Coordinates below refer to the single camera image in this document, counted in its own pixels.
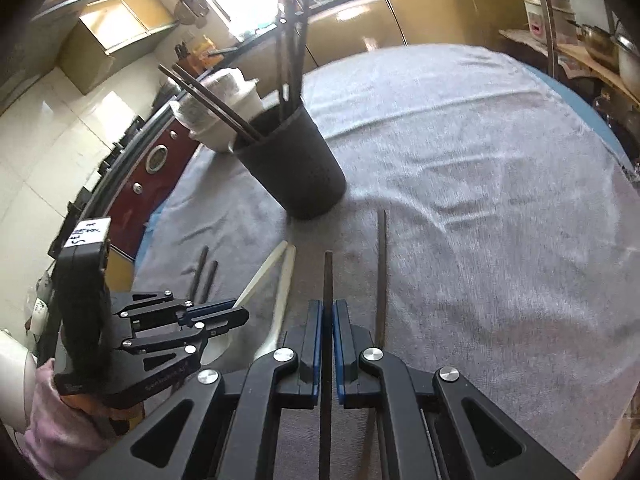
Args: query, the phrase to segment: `pot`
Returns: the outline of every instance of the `pot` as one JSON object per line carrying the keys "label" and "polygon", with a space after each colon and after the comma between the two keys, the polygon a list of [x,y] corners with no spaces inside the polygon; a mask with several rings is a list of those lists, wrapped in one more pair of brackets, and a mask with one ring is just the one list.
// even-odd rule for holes
{"label": "pot", "polygon": [[618,33],[614,39],[618,47],[620,79],[636,99],[640,99],[640,54],[630,38]]}
{"label": "pot", "polygon": [[578,25],[573,21],[569,23],[578,28],[578,39],[584,43],[587,53],[602,66],[618,72],[618,48],[611,40],[611,35],[600,27]]}

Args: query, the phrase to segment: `blue cloth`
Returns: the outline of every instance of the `blue cloth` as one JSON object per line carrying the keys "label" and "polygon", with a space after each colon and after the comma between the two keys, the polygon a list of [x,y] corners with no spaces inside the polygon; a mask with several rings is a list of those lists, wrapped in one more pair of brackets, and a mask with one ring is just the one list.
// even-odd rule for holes
{"label": "blue cloth", "polygon": [[136,255],[136,259],[133,263],[134,272],[138,271],[142,260],[145,259],[146,250],[151,244],[151,238],[154,235],[154,229],[156,228],[156,224],[158,223],[158,220],[162,213],[162,208],[164,207],[165,203],[166,200],[164,200],[164,202],[156,207],[156,210],[151,213],[149,220],[146,222],[145,233],[142,235],[142,241],[140,242],[140,247],[138,248],[138,254]]}
{"label": "blue cloth", "polygon": [[611,128],[607,126],[607,123],[602,119],[602,117],[600,117],[596,110],[591,108],[583,98],[570,88],[564,86],[561,82],[556,81],[543,72],[540,72],[537,68],[533,68],[526,64],[524,64],[524,66],[546,83],[546,85],[551,87],[553,91],[560,95],[564,102],[567,103],[574,112],[577,113],[580,118],[598,134],[624,168],[627,168],[629,171],[634,170],[634,166],[628,156],[626,156],[625,150],[622,148],[622,144],[620,144],[620,141],[613,134]]}

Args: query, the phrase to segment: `dark chopstick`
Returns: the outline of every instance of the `dark chopstick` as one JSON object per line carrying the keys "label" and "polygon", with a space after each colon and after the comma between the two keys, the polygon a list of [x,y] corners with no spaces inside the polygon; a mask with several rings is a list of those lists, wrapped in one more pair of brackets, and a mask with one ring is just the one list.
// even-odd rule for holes
{"label": "dark chopstick", "polygon": [[199,102],[207,110],[210,110],[211,112],[216,114],[217,117],[219,117],[220,120],[223,121],[223,123],[225,123],[231,129],[233,129],[247,143],[253,144],[255,142],[254,138],[251,135],[249,135],[246,131],[244,131],[241,126],[239,126],[238,124],[233,122],[230,118],[228,118],[225,114],[223,114],[221,110],[217,109],[212,103],[210,103],[203,96],[198,94],[198,92],[196,92],[193,88],[191,88],[187,83],[185,83],[177,75],[175,75],[173,72],[171,72],[168,68],[164,67],[163,65],[158,65],[158,69],[160,70],[160,72],[162,72],[166,76],[169,76],[172,79],[172,81],[175,81],[175,83],[181,89],[183,89],[185,92],[190,94],[194,99],[196,99],[197,102]]}
{"label": "dark chopstick", "polygon": [[322,330],[320,337],[320,443],[318,480],[329,480],[331,471],[331,405],[333,389],[333,307],[334,254],[324,253],[324,285],[322,288]]}
{"label": "dark chopstick", "polygon": [[278,118],[284,121],[284,90],[282,89],[282,23],[280,22],[280,2],[276,13],[276,83],[278,85]]}
{"label": "dark chopstick", "polygon": [[196,267],[196,273],[193,275],[193,280],[191,280],[191,286],[189,287],[189,292],[187,294],[187,299],[191,301],[191,303],[193,303],[193,301],[196,299],[196,292],[198,291],[198,285],[200,285],[202,269],[204,269],[204,264],[207,261],[207,254],[209,254],[209,246],[205,245],[202,248],[202,252],[200,252],[198,266]]}
{"label": "dark chopstick", "polygon": [[308,28],[309,0],[302,0],[302,24],[298,38],[298,58],[296,59],[296,93],[293,95],[293,108],[302,104],[302,73],[305,66],[306,30]]}
{"label": "dark chopstick", "polygon": [[378,209],[378,283],[376,287],[376,327],[375,345],[383,349],[385,347],[386,311],[387,303],[387,278],[386,278],[386,211]]}
{"label": "dark chopstick", "polygon": [[193,86],[204,97],[213,102],[218,108],[220,108],[225,114],[231,117],[236,123],[238,123],[251,137],[255,140],[262,140],[263,136],[258,133],[253,126],[240,117],[231,107],[229,107],[222,99],[217,97],[211,90],[202,85],[196,78],[191,76],[185,69],[174,64],[172,68],[178,73],[178,75],[184,79],[187,83]]}
{"label": "dark chopstick", "polygon": [[218,261],[213,260],[211,262],[211,266],[209,267],[209,273],[207,274],[207,279],[204,282],[204,288],[202,289],[202,294],[200,296],[200,303],[207,303],[207,301],[209,300],[211,285],[213,285],[213,279],[216,277],[217,270],[218,270]]}
{"label": "dark chopstick", "polygon": [[287,31],[285,34],[285,38],[287,40],[287,68],[288,68],[288,81],[289,81],[289,99],[288,99],[288,108],[286,115],[290,116],[293,111],[293,96],[295,95],[295,81],[294,81],[294,70],[293,67],[294,60],[296,57],[296,0],[285,0],[284,3],[284,17],[287,20]]}

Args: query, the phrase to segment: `pink cloth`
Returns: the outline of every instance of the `pink cloth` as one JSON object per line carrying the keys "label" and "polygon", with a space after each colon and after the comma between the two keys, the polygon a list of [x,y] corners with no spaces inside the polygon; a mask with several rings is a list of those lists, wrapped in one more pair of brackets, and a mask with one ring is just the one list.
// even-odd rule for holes
{"label": "pink cloth", "polygon": [[50,480],[75,478],[111,444],[89,416],[60,400],[53,385],[53,359],[38,368],[22,450],[38,472]]}

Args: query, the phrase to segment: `label sticker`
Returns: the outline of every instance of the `label sticker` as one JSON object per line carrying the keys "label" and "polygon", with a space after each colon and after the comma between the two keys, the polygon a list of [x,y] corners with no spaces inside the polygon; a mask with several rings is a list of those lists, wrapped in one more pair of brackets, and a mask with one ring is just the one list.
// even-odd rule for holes
{"label": "label sticker", "polygon": [[106,240],[111,218],[97,218],[81,221],[71,233],[65,247],[95,244]]}
{"label": "label sticker", "polygon": [[38,314],[46,309],[47,309],[47,304],[44,301],[42,301],[40,298],[36,298],[36,303],[35,305],[33,305],[33,312],[35,314]]}

